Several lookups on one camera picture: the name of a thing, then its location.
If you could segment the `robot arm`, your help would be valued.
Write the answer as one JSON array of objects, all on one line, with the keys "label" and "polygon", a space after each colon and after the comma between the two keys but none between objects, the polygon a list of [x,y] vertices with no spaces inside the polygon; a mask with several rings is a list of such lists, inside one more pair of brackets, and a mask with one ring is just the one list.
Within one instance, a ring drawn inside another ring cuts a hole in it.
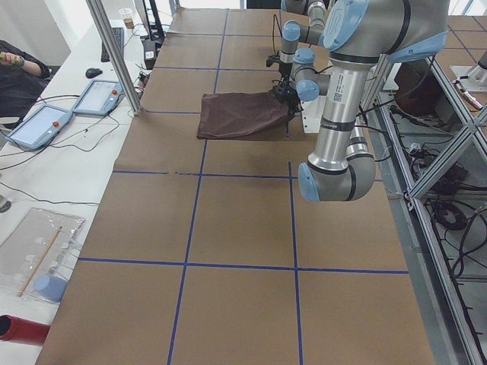
[{"label": "robot arm", "polygon": [[326,24],[325,17],[329,10],[329,1],[284,0],[281,1],[281,9],[288,13],[307,15],[309,20],[308,24],[290,20],[282,26],[279,72],[283,81],[289,81],[298,44],[306,43],[315,46],[319,44]]},{"label": "robot arm", "polygon": [[439,53],[447,39],[447,1],[283,1],[307,15],[282,29],[281,60],[302,101],[325,97],[317,144],[298,167],[311,202],[354,201],[368,193],[375,165],[355,120],[369,70],[380,56],[411,62]]}]

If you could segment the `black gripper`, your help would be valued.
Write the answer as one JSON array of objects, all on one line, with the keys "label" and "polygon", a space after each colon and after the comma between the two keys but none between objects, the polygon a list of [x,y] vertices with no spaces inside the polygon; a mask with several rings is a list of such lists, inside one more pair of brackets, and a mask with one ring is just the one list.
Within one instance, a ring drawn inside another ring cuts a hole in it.
[{"label": "black gripper", "polygon": [[289,87],[289,78],[291,75],[292,70],[292,63],[287,62],[279,62],[279,73],[282,76],[282,80],[279,82],[277,86],[278,91],[287,91]]},{"label": "black gripper", "polygon": [[298,97],[297,91],[290,87],[284,91],[284,101],[288,107],[289,114],[296,114],[302,111],[301,100]]}]

